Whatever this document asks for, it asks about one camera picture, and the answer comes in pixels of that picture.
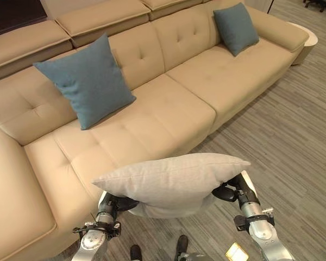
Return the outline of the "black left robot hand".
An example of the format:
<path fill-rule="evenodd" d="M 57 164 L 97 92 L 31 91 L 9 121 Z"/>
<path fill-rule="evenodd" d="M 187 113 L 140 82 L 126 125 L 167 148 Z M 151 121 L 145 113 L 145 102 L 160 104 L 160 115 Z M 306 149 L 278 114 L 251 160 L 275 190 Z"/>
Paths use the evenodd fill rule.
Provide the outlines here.
<path fill-rule="evenodd" d="M 135 208 L 139 201 L 133 200 L 128 197 L 117 197 L 109 192 L 104 191 L 98 202 L 98 213 L 108 214 L 113 219 L 116 219 L 118 212 L 125 212 Z"/>

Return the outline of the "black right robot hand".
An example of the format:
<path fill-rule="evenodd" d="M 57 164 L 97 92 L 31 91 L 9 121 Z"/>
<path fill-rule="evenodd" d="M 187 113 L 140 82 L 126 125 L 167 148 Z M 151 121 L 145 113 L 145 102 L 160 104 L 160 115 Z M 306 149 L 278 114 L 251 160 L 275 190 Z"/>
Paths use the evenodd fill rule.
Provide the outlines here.
<path fill-rule="evenodd" d="M 212 194 L 218 199 L 227 202 L 238 201 L 240 208 L 247 203 L 260 204 L 254 184 L 245 170 L 222 183 L 212 191 Z"/>

